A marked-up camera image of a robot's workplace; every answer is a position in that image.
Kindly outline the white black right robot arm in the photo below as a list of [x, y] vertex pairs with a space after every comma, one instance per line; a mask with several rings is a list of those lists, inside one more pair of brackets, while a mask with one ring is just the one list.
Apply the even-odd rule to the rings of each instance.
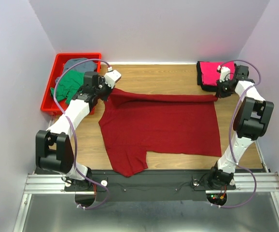
[[264, 136], [270, 122], [274, 104], [266, 101], [257, 91], [257, 82], [249, 78], [247, 66], [235, 66], [234, 72], [223, 63], [218, 66], [217, 98], [239, 96], [229, 126], [229, 146], [211, 168], [207, 177], [213, 189], [233, 186], [234, 173], [247, 148]]

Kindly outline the dark red t shirt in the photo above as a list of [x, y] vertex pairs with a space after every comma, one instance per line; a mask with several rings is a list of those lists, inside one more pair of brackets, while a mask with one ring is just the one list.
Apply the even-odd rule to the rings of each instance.
[[136, 94], [115, 89], [99, 121], [112, 169], [130, 177], [147, 169], [147, 152], [220, 157], [213, 95]]

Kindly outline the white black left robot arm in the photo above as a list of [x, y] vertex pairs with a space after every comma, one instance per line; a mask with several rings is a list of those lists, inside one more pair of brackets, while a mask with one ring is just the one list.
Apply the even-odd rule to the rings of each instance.
[[98, 72], [86, 72], [83, 84], [72, 97], [66, 111], [47, 130], [36, 134], [36, 166], [65, 176], [81, 190], [88, 190], [94, 183], [90, 168], [76, 160], [75, 130], [96, 106], [98, 100], [107, 100], [121, 74], [108, 69], [104, 76]]

